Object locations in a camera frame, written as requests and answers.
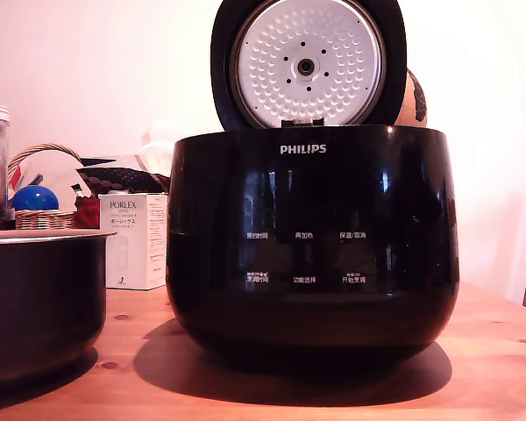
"button label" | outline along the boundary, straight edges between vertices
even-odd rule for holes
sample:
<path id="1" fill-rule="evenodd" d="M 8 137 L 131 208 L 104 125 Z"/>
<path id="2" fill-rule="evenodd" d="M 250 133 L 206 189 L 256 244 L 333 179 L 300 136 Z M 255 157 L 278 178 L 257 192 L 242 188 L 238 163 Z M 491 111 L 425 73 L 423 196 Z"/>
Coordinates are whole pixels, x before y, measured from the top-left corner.
<path id="1" fill-rule="evenodd" d="M 295 283 L 316 283 L 316 277 L 295 277 Z"/>
<path id="2" fill-rule="evenodd" d="M 314 239 L 313 232 L 297 232 L 295 234 L 296 239 Z"/>
<path id="3" fill-rule="evenodd" d="M 245 281 L 249 283 L 269 283 L 268 272 L 248 272 Z"/>
<path id="4" fill-rule="evenodd" d="M 355 285 L 355 284 L 365 284 L 366 277 L 361 274 L 347 274 L 343 277 L 343 283 Z"/>
<path id="5" fill-rule="evenodd" d="M 365 239 L 365 232 L 341 232 L 339 233 L 340 239 Z"/>
<path id="6" fill-rule="evenodd" d="M 269 239 L 268 232 L 248 232 L 247 239 Z"/>

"inner lid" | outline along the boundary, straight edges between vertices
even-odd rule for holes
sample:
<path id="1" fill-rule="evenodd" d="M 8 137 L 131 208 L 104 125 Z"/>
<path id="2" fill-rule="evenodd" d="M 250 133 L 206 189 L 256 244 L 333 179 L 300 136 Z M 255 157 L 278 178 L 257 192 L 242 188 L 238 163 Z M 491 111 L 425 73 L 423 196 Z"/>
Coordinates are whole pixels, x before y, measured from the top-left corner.
<path id="1" fill-rule="evenodd" d="M 376 24 L 352 0 L 269 0 L 238 34 L 231 86 L 255 127 L 359 124 L 378 101 L 385 61 Z"/>

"product box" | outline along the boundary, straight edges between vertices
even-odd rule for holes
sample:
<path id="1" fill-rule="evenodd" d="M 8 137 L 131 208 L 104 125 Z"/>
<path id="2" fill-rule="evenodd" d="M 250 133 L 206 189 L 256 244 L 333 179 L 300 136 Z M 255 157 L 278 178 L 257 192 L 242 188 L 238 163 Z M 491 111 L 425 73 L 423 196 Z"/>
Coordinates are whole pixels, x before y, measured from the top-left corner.
<path id="1" fill-rule="evenodd" d="M 100 229 L 107 239 L 106 285 L 113 289 L 158 288 L 166 283 L 167 195 L 100 195 Z"/>

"rice cooker lid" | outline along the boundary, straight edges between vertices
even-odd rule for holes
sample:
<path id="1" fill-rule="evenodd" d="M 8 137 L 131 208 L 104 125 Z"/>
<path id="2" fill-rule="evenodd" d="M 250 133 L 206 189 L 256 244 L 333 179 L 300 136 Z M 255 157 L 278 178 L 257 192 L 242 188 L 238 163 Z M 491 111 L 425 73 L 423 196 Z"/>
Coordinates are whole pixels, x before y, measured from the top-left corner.
<path id="1" fill-rule="evenodd" d="M 224 0 L 211 45 L 225 130 L 391 125 L 407 46 L 396 0 Z"/>

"pot rim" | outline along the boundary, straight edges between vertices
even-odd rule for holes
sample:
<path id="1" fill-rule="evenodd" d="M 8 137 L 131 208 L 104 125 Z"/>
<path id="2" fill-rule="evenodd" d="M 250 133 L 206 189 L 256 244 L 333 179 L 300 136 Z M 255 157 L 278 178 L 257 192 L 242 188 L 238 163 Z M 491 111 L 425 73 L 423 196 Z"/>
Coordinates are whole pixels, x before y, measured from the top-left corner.
<path id="1" fill-rule="evenodd" d="M 77 239 L 107 239 L 116 232 L 100 230 L 18 230 L 0 231 L 0 246 L 34 244 Z"/>

